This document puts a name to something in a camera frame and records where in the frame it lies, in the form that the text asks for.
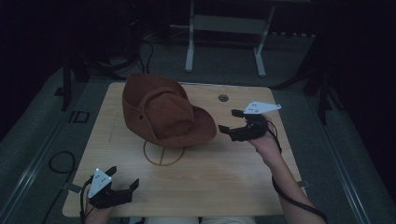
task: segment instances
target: wooden table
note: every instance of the wooden table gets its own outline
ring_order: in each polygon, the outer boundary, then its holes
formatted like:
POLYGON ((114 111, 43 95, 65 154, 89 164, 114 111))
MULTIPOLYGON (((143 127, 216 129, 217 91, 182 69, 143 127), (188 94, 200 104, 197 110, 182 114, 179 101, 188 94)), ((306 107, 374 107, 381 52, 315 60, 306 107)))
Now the wooden table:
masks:
MULTIPOLYGON (((188 147, 180 161, 170 166, 154 165, 143 153, 144 140, 125 125, 121 93, 124 83, 109 86, 79 164, 74 184, 82 186, 95 168, 117 166, 113 189, 128 189, 137 178, 140 186, 131 203, 117 206, 114 217, 265 216, 282 214, 271 183, 271 173, 253 146, 232 142, 218 132, 205 144, 188 147)), ((258 87, 183 84, 190 101, 209 112, 217 124, 237 128, 243 119, 232 109, 243 110, 251 100, 274 103, 271 91, 258 87), (221 102, 226 94, 229 101, 221 102)), ((278 111, 267 113, 277 127, 283 157, 297 180, 300 174, 278 111)), ((163 163, 173 161, 179 148, 166 149, 163 163)), ((147 145, 148 157, 156 161, 163 150, 147 145)), ((78 217, 79 195, 69 193, 64 215, 78 217)))

